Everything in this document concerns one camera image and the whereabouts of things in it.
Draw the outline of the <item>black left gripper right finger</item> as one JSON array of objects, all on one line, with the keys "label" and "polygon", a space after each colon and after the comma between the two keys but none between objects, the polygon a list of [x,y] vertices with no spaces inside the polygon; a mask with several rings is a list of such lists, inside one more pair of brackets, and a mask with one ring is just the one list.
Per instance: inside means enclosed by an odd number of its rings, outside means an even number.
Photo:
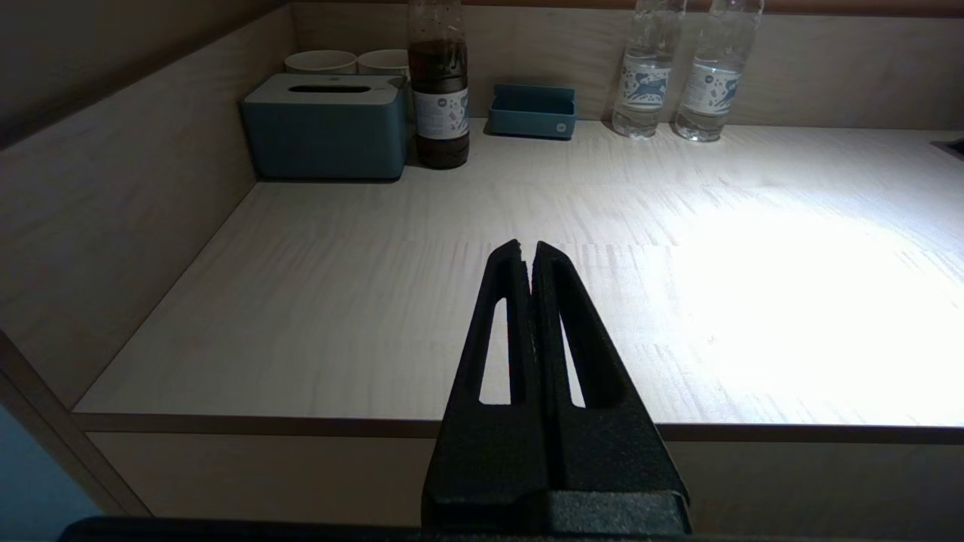
[{"label": "black left gripper right finger", "polygon": [[571,258],[540,242],[533,324],[552,532],[688,532],[688,490]]}]

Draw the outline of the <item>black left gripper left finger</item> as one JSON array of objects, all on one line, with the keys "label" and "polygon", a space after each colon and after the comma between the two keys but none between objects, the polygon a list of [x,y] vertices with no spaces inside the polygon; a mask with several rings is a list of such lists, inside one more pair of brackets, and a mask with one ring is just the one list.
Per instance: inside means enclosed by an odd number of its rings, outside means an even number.
[{"label": "black left gripper left finger", "polygon": [[[506,302],[510,401],[480,391],[496,306]],[[523,502],[545,487],[543,385],[519,241],[488,257],[421,493],[424,528],[520,528]]]}]

